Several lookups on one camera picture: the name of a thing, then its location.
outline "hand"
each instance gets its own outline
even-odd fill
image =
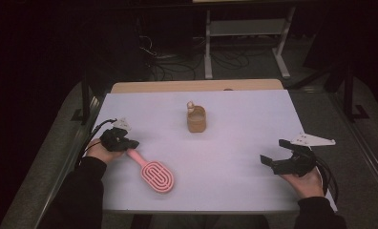
[[[109,152],[102,146],[99,139],[94,139],[88,144],[88,151],[86,156],[92,156],[100,159],[101,161],[109,164],[114,159],[122,156],[123,152]]]
[[[323,183],[317,167],[302,177],[298,175],[280,175],[280,177],[290,183],[300,198],[324,196]]]

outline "pink hairbrush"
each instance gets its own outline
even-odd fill
[[[128,149],[127,155],[141,166],[141,176],[159,193],[167,193],[174,185],[172,173],[158,161],[145,161],[134,149]]]

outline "black sweater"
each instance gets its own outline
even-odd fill
[[[103,184],[106,164],[94,157],[83,157],[81,165],[64,179],[38,228],[99,229],[102,222]],[[299,200],[300,214],[295,229],[347,228],[335,215],[328,199]]]

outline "white tabletop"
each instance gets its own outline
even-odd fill
[[[186,103],[207,113],[207,128],[187,129]],[[129,212],[270,213],[298,210],[293,189],[262,165],[260,155],[287,159],[279,139],[303,127],[285,90],[108,94],[96,125],[126,117],[147,161],[159,161],[175,177],[172,191],[155,192],[127,155],[104,176],[105,210]],[[97,133],[112,126],[105,125]],[[332,197],[327,195],[336,210]]]

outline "person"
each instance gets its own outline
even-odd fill
[[[100,228],[104,191],[101,179],[107,164],[122,154],[123,152],[108,152],[100,144],[99,139],[91,141],[86,156],[81,159],[79,167],[66,176],[38,228]],[[295,229],[347,228],[344,218],[334,213],[328,199],[325,198],[321,176],[317,169],[303,177],[297,175],[281,175],[281,177],[300,197],[298,201],[300,214],[296,218]],[[214,217],[212,221],[216,224],[219,218]],[[256,220],[254,228],[261,228],[257,227],[258,222],[263,228],[269,228],[265,220],[262,220],[262,223]],[[206,226],[206,228],[228,227]]]

